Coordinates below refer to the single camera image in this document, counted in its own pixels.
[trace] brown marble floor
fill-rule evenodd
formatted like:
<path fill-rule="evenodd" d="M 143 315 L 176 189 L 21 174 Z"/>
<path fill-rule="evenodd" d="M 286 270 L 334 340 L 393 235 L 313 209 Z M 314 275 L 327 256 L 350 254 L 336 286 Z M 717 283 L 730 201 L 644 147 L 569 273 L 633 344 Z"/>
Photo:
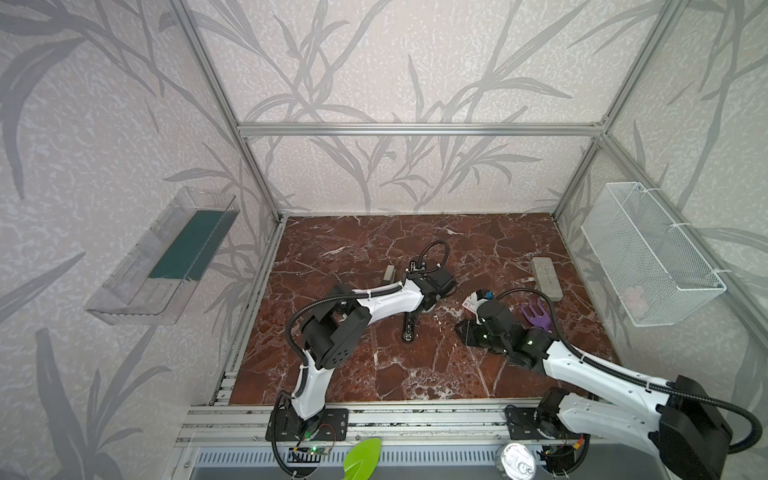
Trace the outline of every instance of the brown marble floor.
<path fill-rule="evenodd" d="M 293 390 L 300 362 L 286 344 L 283 326 L 294 311 L 323 297 L 336 283 L 378 286 L 390 263 L 399 277 L 408 261 L 438 238 L 451 245 L 448 266 L 459 282 L 458 291 L 421 315 L 413 343 L 400 339 L 400 315 L 372 326 L 336 369 L 328 402 L 537 397 L 558 385 L 506 364 L 501 356 L 463 346 L 453 331 L 465 318 L 462 301 L 476 289 L 500 293 L 534 286 L 532 257 L 551 257 L 554 262 L 564 294 L 557 303 L 558 316 L 568 339 L 617 362 L 548 214 L 291 218 L 230 404 L 271 404 L 278 390 Z M 442 250 L 436 247 L 429 259 L 439 257 Z M 503 301 L 513 305 L 526 295 L 511 297 Z"/>

